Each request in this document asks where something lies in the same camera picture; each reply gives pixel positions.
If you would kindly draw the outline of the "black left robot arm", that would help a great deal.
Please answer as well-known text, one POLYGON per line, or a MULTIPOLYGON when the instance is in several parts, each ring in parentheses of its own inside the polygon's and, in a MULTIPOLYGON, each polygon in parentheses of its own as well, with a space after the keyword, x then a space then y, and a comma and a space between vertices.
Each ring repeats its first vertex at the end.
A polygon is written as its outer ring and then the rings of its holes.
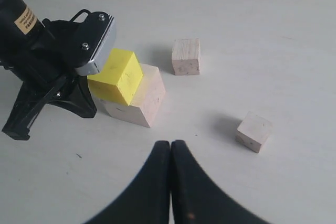
POLYGON ((1 0, 1 66, 23 83, 2 131, 29 140, 30 127, 46 104, 90 119, 97 108, 88 88, 65 58, 80 26, 73 20, 42 22, 23 0, 1 0))

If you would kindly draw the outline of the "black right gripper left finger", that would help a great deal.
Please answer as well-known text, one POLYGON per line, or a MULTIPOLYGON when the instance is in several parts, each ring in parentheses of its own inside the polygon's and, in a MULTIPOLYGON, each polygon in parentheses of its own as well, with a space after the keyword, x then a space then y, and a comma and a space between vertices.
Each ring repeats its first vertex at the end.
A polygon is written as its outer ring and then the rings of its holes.
POLYGON ((87 223, 169 223, 170 144, 155 142, 128 187, 87 223))

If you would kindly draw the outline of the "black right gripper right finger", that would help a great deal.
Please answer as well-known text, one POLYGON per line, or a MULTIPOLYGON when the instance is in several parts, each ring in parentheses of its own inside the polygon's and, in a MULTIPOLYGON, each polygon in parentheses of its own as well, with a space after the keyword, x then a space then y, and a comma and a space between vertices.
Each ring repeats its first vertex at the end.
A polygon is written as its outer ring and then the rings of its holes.
POLYGON ((171 173, 175 223, 267 223, 223 192, 183 140, 172 142, 171 173))

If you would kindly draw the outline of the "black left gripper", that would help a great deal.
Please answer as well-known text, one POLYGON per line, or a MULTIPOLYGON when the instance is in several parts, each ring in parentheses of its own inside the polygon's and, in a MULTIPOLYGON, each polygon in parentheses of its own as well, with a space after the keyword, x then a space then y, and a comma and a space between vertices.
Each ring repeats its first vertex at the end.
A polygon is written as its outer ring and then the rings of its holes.
POLYGON ((23 82, 2 132, 14 140, 28 140, 30 127, 49 102, 81 118, 94 118, 96 106, 86 76, 68 64, 73 20, 36 21, 27 34, 14 20, 1 19, 1 64, 23 82))

